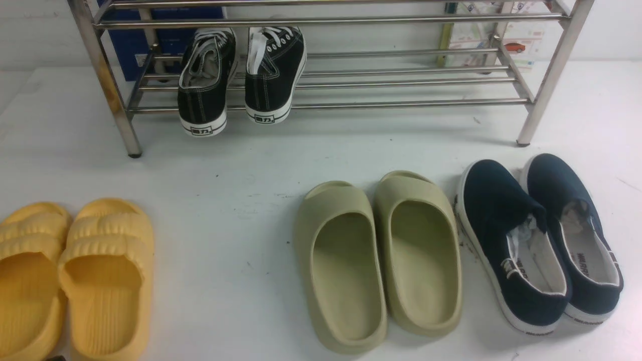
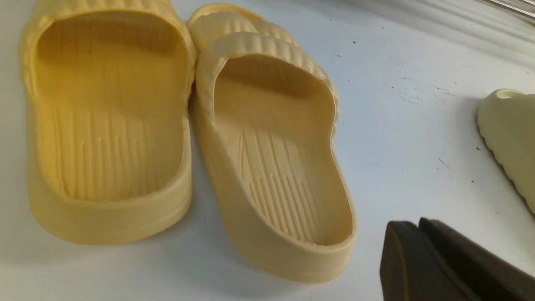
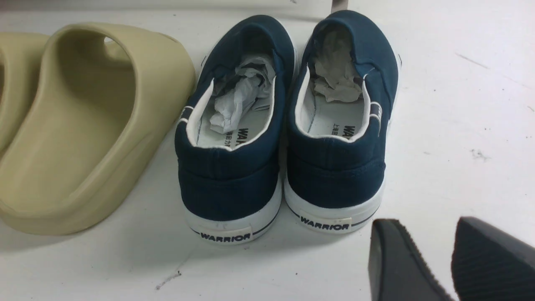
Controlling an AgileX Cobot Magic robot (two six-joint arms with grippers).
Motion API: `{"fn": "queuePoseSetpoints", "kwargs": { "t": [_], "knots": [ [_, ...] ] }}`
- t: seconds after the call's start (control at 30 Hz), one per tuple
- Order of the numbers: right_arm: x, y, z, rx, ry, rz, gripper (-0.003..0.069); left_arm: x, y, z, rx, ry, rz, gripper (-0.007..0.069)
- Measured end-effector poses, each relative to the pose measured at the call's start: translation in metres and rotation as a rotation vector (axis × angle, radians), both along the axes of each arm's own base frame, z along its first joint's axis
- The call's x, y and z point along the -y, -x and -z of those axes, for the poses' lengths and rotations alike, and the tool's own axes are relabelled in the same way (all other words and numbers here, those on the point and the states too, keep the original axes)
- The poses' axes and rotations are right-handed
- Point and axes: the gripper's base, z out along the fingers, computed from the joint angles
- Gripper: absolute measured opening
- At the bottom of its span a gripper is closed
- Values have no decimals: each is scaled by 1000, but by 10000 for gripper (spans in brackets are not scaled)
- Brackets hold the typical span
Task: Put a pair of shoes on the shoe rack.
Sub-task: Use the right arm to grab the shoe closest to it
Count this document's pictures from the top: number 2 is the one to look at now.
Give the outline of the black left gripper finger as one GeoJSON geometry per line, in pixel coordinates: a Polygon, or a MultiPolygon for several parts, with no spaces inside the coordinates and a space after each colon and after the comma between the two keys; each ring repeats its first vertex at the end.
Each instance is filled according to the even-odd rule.
{"type": "Polygon", "coordinates": [[[389,221],[385,301],[533,301],[535,279],[437,219],[389,221]]]}

